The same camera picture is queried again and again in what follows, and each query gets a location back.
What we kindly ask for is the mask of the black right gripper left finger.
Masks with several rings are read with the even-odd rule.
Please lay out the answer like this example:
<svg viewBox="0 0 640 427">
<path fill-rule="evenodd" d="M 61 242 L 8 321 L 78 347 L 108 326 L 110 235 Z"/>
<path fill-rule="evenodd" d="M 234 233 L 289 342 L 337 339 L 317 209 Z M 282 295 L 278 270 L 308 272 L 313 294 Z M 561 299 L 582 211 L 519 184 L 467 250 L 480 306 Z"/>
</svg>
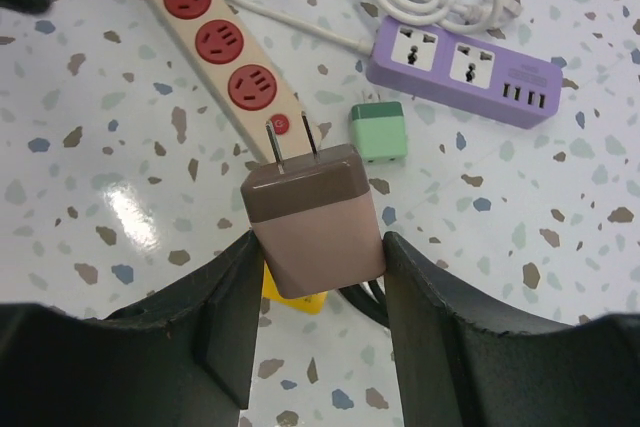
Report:
<svg viewBox="0 0 640 427">
<path fill-rule="evenodd" d="M 104 319 L 1 308 L 5 426 L 234 426 L 249 403 L 263 257 L 247 232 Z"/>
</svg>

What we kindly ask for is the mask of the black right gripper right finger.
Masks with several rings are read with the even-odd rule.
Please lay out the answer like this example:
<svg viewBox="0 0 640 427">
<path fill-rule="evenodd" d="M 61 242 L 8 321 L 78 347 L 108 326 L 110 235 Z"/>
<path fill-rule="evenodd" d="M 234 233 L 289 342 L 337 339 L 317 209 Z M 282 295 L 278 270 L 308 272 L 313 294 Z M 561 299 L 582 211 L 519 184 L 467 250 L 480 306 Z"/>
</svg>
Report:
<svg viewBox="0 0 640 427">
<path fill-rule="evenodd" d="M 386 302 L 408 426 L 635 426 L 639 318 L 577 326 L 503 303 L 383 239 Z"/>
</svg>

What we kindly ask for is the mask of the beige power strip red sockets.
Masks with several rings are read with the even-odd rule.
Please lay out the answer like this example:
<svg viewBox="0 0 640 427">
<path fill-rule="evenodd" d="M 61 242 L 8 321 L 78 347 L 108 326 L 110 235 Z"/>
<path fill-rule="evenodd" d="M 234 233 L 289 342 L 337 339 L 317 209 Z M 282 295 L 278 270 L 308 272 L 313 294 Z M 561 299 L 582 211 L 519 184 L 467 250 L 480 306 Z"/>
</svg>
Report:
<svg viewBox="0 0 640 427">
<path fill-rule="evenodd" d="M 320 147 L 321 133 L 293 89 L 226 0 L 148 0 L 174 43 L 256 160 Z"/>
</svg>

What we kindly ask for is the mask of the pink brown USB charger plug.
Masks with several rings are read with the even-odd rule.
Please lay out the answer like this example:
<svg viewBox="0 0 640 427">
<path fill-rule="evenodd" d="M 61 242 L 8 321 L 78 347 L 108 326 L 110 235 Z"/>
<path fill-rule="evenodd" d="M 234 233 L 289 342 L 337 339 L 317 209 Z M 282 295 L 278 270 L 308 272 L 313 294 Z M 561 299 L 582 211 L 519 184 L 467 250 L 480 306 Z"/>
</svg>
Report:
<svg viewBox="0 0 640 427">
<path fill-rule="evenodd" d="M 382 237 L 357 149 L 284 158 L 268 135 L 275 160 L 247 176 L 241 195 L 279 294 L 302 298 L 380 277 Z"/>
</svg>

